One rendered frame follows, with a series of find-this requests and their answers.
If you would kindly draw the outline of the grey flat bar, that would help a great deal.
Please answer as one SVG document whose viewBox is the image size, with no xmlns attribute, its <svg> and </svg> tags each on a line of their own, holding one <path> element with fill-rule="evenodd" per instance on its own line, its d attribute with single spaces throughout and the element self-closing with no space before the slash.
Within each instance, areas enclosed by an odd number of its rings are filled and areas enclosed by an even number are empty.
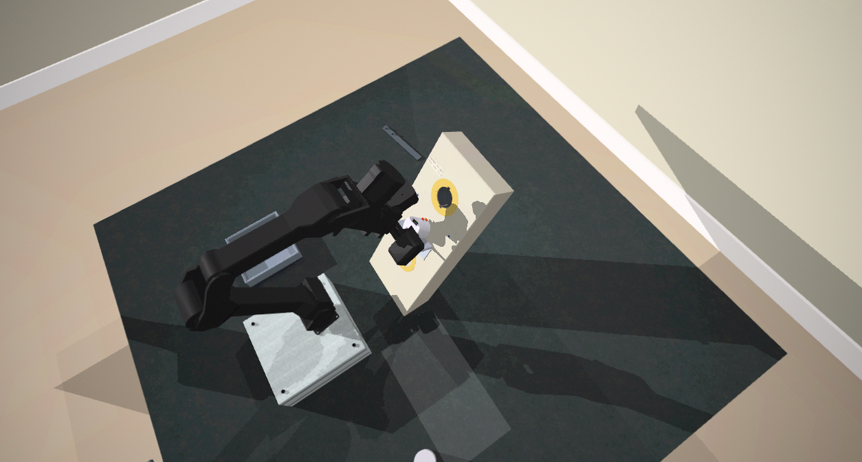
<svg viewBox="0 0 862 462">
<path fill-rule="evenodd" d="M 385 130 L 387 134 L 389 134 L 391 137 L 393 137 L 393 139 L 396 140 L 396 142 L 398 142 L 399 145 L 401 145 L 405 150 L 407 150 L 407 152 L 410 153 L 411 156 L 413 156 L 416 160 L 421 159 L 421 156 L 417 152 L 415 152 L 414 149 L 411 149 L 411 147 L 408 146 L 408 144 L 406 144 L 401 137 L 394 133 L 393 130 L 390 129 L 390 127 L 384 126 L 382 127 L 382 129 Z"/>
</svg>

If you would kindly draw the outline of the cream rectangular panel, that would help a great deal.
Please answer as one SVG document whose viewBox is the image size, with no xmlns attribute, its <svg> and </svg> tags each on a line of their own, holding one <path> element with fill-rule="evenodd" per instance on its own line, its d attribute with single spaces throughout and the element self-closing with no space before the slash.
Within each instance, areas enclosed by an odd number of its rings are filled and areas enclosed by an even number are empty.
<svg viewBox="0 0 862 462">
<path fill-rule="evenodd" d="M 433 248 L 397 265 L 389 254 L 396 241 L 385 234 L 371 266 L 403 315 L 429 300 L 513 193 L 513 188 L 461 131 L 442 132 L 412 187 L 419 200 L 403 211 L 429 221 Z"/>
</svg>

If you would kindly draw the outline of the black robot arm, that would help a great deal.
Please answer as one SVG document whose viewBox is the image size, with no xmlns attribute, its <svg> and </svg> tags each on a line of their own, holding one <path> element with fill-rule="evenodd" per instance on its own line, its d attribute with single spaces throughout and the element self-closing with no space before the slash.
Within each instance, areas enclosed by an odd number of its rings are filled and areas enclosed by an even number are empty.
<svg viewBox="0 0 862 462">
<path fill-rule="evenodd" d="M 208 250 L 186 269 L 173 294 L 184 324 L 189 331 L 207 331 L 231 317 L 294 312 L 307 331 L 322 333 L 339 315 L 318 276 L 307 276 L 296 287 L 234 287 L 235 278 L 301 239 L 336 236 L 343 228 L 369 229 L 376 208 L 384 206 L 399 221 L 418 200 L 407 178 L 386 160 L 374 164 L 359 183 L 345 175 L 312 185 L 280 217 Z"/>
</svg>

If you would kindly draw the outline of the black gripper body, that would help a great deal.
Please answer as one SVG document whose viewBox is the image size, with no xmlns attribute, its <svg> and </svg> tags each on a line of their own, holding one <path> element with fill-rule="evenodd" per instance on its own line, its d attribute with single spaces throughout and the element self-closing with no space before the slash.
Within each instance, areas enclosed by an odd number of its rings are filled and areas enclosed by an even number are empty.
<svg viewBox="0 0 862 462">
<path fill-rule="evenodd" d="M 381 238 L 384 234 L 390 234 L 396 242 L 389 247 L 389 254 L 394 259 L 397 265 L 407 265 L 411 260 L 424 249 L 424 243 L 413 230 L 403 229 L 398 221 L 386 213 L 384 206 L 377 209 L 377 218 L 371 228 L 361 230 L 364 236 L 368 236 L 374 232 L 377 238 Z"/>
</svg>

